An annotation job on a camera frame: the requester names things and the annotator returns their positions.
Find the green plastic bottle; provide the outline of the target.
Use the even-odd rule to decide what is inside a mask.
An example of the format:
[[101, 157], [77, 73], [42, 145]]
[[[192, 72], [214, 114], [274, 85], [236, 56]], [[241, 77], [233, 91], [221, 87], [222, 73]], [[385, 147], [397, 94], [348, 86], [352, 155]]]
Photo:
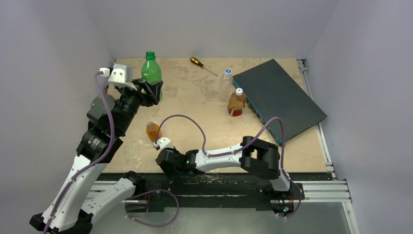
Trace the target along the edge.
[[146, 61], [141, 69], [142, 78], [150, 85], [157, 88], [154, 93], [158, 96], [158, 100], [163, 98], [162, 94], [162, 71], [159, 64], [156, 61], [156, 55], [154, 51], [147, 51], [145, 55]]

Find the clear plastic bottle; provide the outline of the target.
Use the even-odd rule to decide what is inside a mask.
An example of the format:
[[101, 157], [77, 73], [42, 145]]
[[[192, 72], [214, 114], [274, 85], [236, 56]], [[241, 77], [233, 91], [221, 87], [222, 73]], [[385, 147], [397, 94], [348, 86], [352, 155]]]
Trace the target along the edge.
[[232, 83], [233, 83], [232, 74], [229, 75], [229, 74], [223, 73], [222, 77], [220, 78], [219, 91], [218, 91], [218, 99], [220, 101], [228, 101]]

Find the tea bottle with yellow-red label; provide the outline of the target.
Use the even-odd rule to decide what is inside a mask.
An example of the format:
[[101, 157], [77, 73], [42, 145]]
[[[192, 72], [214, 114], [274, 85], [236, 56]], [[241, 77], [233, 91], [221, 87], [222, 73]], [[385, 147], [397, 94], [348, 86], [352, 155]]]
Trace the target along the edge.
[[241, 96], [238, 96], [233, 92], [228, 101], [227, 109], [228, 113], [233, 116], [240, 116], [243, 113], [246, 104], [246, 95], [243, 92]]

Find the white bottle cap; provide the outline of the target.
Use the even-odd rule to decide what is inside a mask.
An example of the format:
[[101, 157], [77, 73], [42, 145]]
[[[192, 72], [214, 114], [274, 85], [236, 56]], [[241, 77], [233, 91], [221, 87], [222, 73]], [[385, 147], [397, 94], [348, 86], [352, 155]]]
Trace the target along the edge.
[[238, 96], [241, 96], [243, 94], [243, 89], [242, 88], [237, 88], [235, 90], [235, 94], [238, 95]]

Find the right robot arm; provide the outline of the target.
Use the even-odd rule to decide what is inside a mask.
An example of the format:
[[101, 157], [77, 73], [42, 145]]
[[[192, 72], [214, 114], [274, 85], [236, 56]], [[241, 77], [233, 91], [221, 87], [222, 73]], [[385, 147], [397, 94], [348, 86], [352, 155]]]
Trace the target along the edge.
[[281, 168], [278, 146], [261, 139], [245, 136], [242, 142], [231, 147], [207, 152], [191, 150], [185, 154], [180, 153], [167, 137], [160, 138], [153, 146], [159, 151], [155, 161], [169, 178], [237, 167], [269, 180], [274, 194], [279, 198], [286, 198], [293, 191], [289, 176]]

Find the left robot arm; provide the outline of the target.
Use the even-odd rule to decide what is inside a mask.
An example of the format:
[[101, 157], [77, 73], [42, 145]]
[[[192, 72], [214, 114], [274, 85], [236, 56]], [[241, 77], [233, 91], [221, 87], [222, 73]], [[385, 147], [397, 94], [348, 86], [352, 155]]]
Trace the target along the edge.
[[87, 117], [88, 130], [76, 149], [73, 165], [59, 193], [46, 211], [32, 216], [30, 225], [50, 234], [88, 234], [93, 225], [121, 201], [144, 196], [146, 181], [129, 171], [112, 186], [87, 199], [92, 186], [122, 145], [139, 107], [159, 103], [163, 82], [135, 79], [133, 89], [119, 88], [120, 98], [96, 97]]

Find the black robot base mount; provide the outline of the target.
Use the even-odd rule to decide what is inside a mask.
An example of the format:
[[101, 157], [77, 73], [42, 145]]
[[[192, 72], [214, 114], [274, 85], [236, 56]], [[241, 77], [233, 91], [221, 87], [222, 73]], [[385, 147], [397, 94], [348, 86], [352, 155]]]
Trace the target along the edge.
[[297, 186], [289, 192], [271, 192], [269, 180], [248, 173], [217, 173], [196, 176], [176, 176], [169, 179], [163, 173], [141, 173], [133, 195], [150, 191], [139, 197], [148, 202], [149, 212], [163, 212], [175, 207], [173, 193], [181, 208], [252, 208], [256, 211], [293, 212], [294, 199], [304, 199], [303, 181], [329, 181], [328, 173], [291, 173]]

